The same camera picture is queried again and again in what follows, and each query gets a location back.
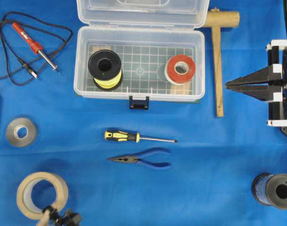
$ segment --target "clamp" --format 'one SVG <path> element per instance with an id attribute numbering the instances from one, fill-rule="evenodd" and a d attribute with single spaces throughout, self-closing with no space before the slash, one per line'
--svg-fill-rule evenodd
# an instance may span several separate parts
<path id="1" fill-rule="evenodd" d="M 287 135 L 287 40 L 272 40 L 266 47 L 268 66 L 226 83 L 226 88 L 268 102 L 268 126 Z M 283 64 L 279 63 L 283 51 Z"/>
<path id="2" fill-rule="evenodd" d="M 63 217 L 58 214 L 57 209 L 51 206 L 47 206 L 43 209 L 43 213 L 49 210 L 49 218 L 53 221 L 54 226 L 79 226 L 82 221 L 82 217 L 78 213 L 72 213 L 71 210 L 67 210 Z"/>

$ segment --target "blue handle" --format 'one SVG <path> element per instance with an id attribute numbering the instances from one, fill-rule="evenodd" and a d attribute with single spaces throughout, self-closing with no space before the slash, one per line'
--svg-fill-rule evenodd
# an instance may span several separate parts
<path id="1" fill-rule="evenodd" d="M 150 150 L 138 153 L 138 154 L 136 154 L 136 156 L 141 159 L 141 158 L 144 158 L 144 157 L 147 157 L 150 155 L 154 155 L 157 153 L 171 154 L 169 151 L 167 151 L 166 149 L 163 149 L 163 148 L 152 148 Z"/>
<path id="2" fill-rule="evenodd" d="M 172 167 L 169 163 L 166 163 L 166 162 L 165 163 L 149 163 L 149 162 L 145 162 L 142 160 L 138 160 L 136 164 L 148 167 L 152 170 L 167 170 Z"/>

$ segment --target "red handle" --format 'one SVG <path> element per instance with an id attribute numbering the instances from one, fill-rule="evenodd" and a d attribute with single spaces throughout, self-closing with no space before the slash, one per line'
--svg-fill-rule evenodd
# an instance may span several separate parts
<path id="1" fill-rule="evenodd" d="M 24 29 L 17 22 L 14 22 L 12 24 L 12 27 L 27 42 L 27 44 L 30 45 L 31 50 L 35 54 L 38 54 L 39 50 L 43 50 L 43 47 L 38 42 L 30 38 L 29 35 L 24 31 Z"/>

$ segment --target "yellow and black handle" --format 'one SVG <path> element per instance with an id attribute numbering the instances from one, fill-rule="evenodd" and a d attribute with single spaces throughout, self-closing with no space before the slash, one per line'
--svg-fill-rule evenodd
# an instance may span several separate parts
<path id="1" fill-rule="evenodd" d="M 136 143 L 140 140 L 139 133 L 133 134 L 133 133 L 127 133 L 119 130 L 115 131 L 106 131 L 105 132 L 105 139 L 106 140 L 112 140 L 116 142 L 122 142 L 122 141 L 136 141 Z"/>

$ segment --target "screwdriver handle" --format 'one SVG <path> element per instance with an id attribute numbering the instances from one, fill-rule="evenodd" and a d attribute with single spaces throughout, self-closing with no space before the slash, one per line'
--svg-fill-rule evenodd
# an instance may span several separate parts
<path id="1" fill-rule="evenodd" d="M 133 134 L 133 133 L 127 133 L 119 130 L 115 131 L 106 131 L 105 132 L 105 139 L 106 140 L 112 140 L 116 142 L 122 142 L 122 141 L 136 141 L 136 143 L 140 140 L 139 133 Z"/>
<path id="2" fill-rule="evenodd" d="M 37 41 L 34 41 L 32 38 L 30 38 L 25 30 L 17 22 L 12 23 L 12 27 L 27 42 L 35 54 L 38 54 L 39 50 L 43 50 L 43 47 Z"/>

